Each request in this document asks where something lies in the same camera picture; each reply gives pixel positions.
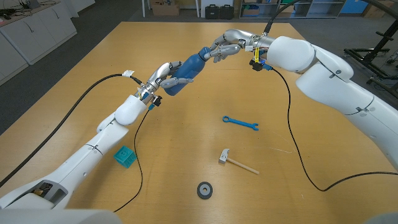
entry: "teal cube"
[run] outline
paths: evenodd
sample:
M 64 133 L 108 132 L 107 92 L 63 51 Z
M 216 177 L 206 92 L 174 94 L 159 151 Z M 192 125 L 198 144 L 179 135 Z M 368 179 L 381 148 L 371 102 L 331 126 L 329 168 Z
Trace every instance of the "teal cube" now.
M 113 156 L 116 161 L 122 164 L 125 168 L 129 168 L 131 164 L 137 159 L 136 154 L 133 150 L 126 146 L 123 146 L 119 151 Z

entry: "wooden table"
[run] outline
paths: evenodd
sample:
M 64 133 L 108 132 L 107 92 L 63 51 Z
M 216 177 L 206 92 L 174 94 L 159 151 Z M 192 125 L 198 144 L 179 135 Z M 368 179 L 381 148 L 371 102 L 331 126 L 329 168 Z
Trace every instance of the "wooden table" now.
M 109 74 L 135 70 L 147 80 L 164 62 L 185 60 L 226 29 L 261 33 L 264 24 L 123 22 L 0 136 L 0 177 L 15 168 L 53 130 L 78 97 Z M 274 24 L 271 36 L 302 39 L 290 24 Z M 358 177 L 319 192 L 306 178 L 287 127 L 288 95 L 275 72 L 255 72 L 241 52 L 208 62 L 193 84 L 174 97 L 163 90 L 137 137 L 144 185 L 118 212 L 125 223 L 360 223 L 398 210 L 398 178 Z M 394 171 L 380 150 L 343 115 L 301 93 L 296 74 L 281 70 L 292 90 L 291 125 L 313 181 L 325 188 L 358 172 Z M 96 134 L 97 125 L 137 85 L 117 77 L 97 86 L 58 133 L 3 188 L 0 196 L 56 169 Z M 222 117 L 259 123 L 259 131 L 224 123 Z M 74 193 L 69 208 L 114 210 L 136 194 L 137 163 L 125 169 L 113 154 L 133 148 L 139 122 Z M 229 156 L 259 175 L 227 162 Z M 207 181 L 213 196 L 202 200 Z

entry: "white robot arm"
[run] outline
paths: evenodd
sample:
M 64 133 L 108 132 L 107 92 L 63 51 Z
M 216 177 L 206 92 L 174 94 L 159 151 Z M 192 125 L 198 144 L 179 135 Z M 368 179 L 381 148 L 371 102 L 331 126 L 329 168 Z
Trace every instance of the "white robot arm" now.
M 347 62 L 305 40 L 273 39 L 235 29 L 217 38 L 211 46 L 213 51 L 205 57 L 214 57 L 214 62 L 219 62 L 239 52 L 237 45 L 246 50 L 263 49 L 260 59 L 266 59 L 269 65 L 302 74 L 296 81 L 297 87 L 309 98 L 342 113 L 398 170 L 398 111 L 352 82 L 353 69 Z
M 178 83 L 188 83 L 188 79 L 168 79 L 182 62 L 170 62 L 160 66 L 141 84 L 134 95 L 127 100 L 97 127 L 97 135 L 69 157 L 51 174 L 25 184 L 0 198 L 0 210 L 19 209 L 63 209 L 75 189 L 99 163 L 102 157 L 127 134 L 128 128 L 145 111 L 148 103 L 159 106 L 162 97 L 155 95 L 160 86 L 171 87 Z M 133 71 L 125 71 L 122 76 L 130 77 Z

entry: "hammer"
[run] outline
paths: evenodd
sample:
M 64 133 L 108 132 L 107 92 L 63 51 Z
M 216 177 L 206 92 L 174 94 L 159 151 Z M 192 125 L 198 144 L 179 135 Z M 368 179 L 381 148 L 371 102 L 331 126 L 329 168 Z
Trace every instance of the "hammer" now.
M 221 153 L 220 158 L 218 159 L 218 162 L 220 162 L 222 164 L 225 164 L 225 161 L 230 161 L 233 164 L 238 165 L 238 166 L 242 167 L 243 169 L 247 169 L 248 171 L 251 171 L 251 172 L 253 172 L 253 173 L 257 174 L 257 175 L 260 173 L 259 171 L 255 170 L 253 168 L 250 168 L 250 167 L 248 167 L 246 165 L 243 165 L 242 163 L 240 163 L 238 161 L 235 161 L 235 160 L 233 160 L 231 158 L 228 158 L 228 153 L 229 153 L 229 149 L 224 149 L 223 152 Z

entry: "yellow label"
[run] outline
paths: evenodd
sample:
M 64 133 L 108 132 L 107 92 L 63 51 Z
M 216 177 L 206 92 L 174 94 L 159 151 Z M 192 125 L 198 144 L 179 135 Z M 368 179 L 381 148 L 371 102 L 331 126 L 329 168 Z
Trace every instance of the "yellow label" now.
M 254 51 L 254 62 L 259 62 L 259 49 L 258 47 L 256 47 L 256 50 Z

